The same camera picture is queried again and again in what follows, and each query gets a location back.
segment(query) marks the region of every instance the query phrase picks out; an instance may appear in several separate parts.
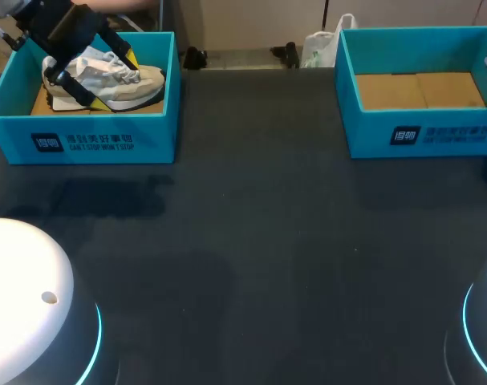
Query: shoelace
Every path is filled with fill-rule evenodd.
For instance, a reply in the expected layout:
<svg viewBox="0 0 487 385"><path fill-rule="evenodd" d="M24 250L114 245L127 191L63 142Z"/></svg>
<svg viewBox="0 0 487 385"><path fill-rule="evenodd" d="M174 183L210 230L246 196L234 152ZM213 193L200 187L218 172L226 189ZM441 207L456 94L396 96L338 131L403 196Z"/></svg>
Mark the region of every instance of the shoelace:
<svg viewBox="0 0 487 385"><path fill-rule="evenodd" d="M112 71L103 74L103 76L118 75L126 84L140 82L140 72L130 69L113 52L106 52L102 58L109 60L109 67L112 68Z"/></svg>

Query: white plastic bag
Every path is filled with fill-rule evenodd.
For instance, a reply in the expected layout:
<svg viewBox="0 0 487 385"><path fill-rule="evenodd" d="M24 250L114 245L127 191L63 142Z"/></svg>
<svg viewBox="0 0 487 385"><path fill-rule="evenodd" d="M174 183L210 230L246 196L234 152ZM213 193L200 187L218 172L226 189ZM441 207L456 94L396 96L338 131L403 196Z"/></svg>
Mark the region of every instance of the white plastic bag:
<svg viewBox="0 0 487 385"><path fill-rule="evenodd" d="M354 30L357 20L353 14L344 14L338 22L336 32L316 32L306 37L302 51L302 68L333 67L338 52L339 32L342 29Z"/></svg>

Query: white sneaker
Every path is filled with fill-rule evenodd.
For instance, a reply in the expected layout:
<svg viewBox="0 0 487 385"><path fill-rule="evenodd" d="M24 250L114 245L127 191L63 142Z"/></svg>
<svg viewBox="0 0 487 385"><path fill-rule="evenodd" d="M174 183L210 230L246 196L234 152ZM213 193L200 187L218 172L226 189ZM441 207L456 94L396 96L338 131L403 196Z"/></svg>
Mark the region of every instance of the white sneaker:
<svg viewBox="0 0 487 385"><path fill-rule="evenodd" d="M49 103L54 111L77 111L81 106L60 86L51 84L43 76L54 58L43 60L43 84L51 95ZM164 72L157 67L140 66L133 71L113 53L103 53L88 47L72 60L67 71L87 90L107 104L112 111L131 111L160 102L164 98Z"/></svg>

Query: dark gray table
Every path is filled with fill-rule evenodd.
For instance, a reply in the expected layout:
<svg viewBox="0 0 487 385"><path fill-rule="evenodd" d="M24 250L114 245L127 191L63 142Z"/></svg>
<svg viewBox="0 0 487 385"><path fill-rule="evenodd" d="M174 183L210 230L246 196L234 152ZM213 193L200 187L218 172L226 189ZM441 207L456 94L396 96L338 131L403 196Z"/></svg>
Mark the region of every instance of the dark gray table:
<svg viewBox="0 0 487 385"><path fill-rule="evenodd" d="M332 71L185 78L172 166L9 167L0 217L67 251L120 385L444 383L487 260L483 160L350 160Z"/></svg>

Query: teal box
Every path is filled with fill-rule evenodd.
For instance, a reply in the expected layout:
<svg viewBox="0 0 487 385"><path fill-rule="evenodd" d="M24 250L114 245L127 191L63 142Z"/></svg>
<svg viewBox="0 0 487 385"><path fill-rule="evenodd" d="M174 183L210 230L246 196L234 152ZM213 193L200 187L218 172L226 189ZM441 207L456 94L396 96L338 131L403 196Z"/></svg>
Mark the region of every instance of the teal box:
<svg viewBox="0 0 487 385"><path fill-rule="evenodd" d="M487 155L487 26L344 30L335 66L352 158ZM356 75L470 72L486 108L366 111Z"/></svg>
<svg viewBox="0 0 487 385"><path fill-rule="evenodd" d="M120 35L132 45L140 64L166 72L163 112L30 116L42 85L45 53L28 41L11 55L0 78L0 147L10 164L173 162L181 96L174 34ZM109 51L98 36L92 46Z"/></svg>

